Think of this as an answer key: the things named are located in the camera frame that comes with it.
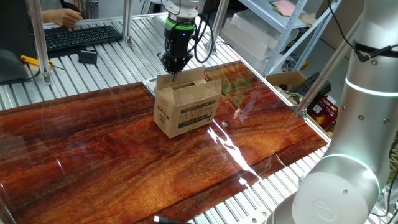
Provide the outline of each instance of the metal grating floor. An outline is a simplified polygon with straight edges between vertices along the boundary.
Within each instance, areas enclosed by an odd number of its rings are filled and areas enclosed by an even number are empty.
[[[126,46],[122,41],[87,47],[87,50],[96,50],[98,52],[96,65],[78,63],[77,54],[51,59],[56,66],[65,69],[53,68],[52,79],[54,85],[45,85],[41,75],[29,82],[1,85],[0,110],[144,81],[154,78],[158,74],[165,74],[163,66],[157,58],[157,53],[164,50],[163,32],[166,17],[166,14],[134,16],[132,23],[133,47]],[[79,23],[79,27],[86,28],[104,24],[113,25],[118,31],[122,31],[121,17],[83,21]],[[51,27],[56,27],[56,25],[45,26],[46,29]],[[204,35],[203,37],[205,39],[203,42],[208,42],[209,35]],[[218,53],[212,55],[206,62],[205,65],[207,67],[237,60],[244,62],[231,47],[225,44],[218,44],[217,51]],[[205,57],[206,50],[203,44],[200,44],[198,53],[201,58]],[[185,69],[196,68],[200,65],[193,59]],[[25,69],[32,76],[39,68],[26,65]],[[264,216],[263,212],[265,212],[265,217],[268,217],[279,203],[297,191],[300,177],[310,172],[326,150],[327,148],[323,147],[317,152],[304,157],[195,217],[190,220],[190,223],[252,223],[252,217],[256,217],[258,213]],[[373,216],[368,218],[366,223],[379,224],[385,222],[385,218]]]

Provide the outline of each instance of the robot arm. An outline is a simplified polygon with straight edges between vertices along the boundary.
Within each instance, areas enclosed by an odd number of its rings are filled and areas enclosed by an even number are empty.
[[[195,18],[198,16],[198,11],[195,9],[201,3],[201,0],[170,0],[163,5],[169,12],[169,16],[165,25],[165,52],[158,54],[165,71],[169,74],[175,75],[182,71],[187,63],[193,57],[192,50],[196,51],[195,47],[199,43],[201,37],[208,25],[207,20],[202,16],[198,28],[195,24]],[[200,34],[202,22],[205,21],[203,33]],[[189,41],[193,39],[195,44],[188,49]]]
[[[398,1],[365,0],[333,141],[266,224],[363,224],[389,175],[398,124]]]

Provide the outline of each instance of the pink paper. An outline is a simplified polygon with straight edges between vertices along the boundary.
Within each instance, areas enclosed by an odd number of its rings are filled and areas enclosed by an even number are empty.
[[[273,4],[278,8],[278,10],[284,16],[292,16],[294,9],[296,7],[288,0],[276,1],[276,2],[273,2]]]

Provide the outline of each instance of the keyboard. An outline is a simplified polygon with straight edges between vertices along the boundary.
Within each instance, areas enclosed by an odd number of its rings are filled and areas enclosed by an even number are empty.
[[[48,52],[121,40],[121,38],[121,34],[113,26],[99,26],[73,31],[65,28],[45,30],[45,43]]]

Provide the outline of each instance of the red wood grain surface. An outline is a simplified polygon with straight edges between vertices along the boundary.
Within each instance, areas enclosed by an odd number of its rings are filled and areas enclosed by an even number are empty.
[[[241,62],[214,121],[169,139],[135,83],[0,112],[0,198],[17,223],[187,221],[326,142]]]

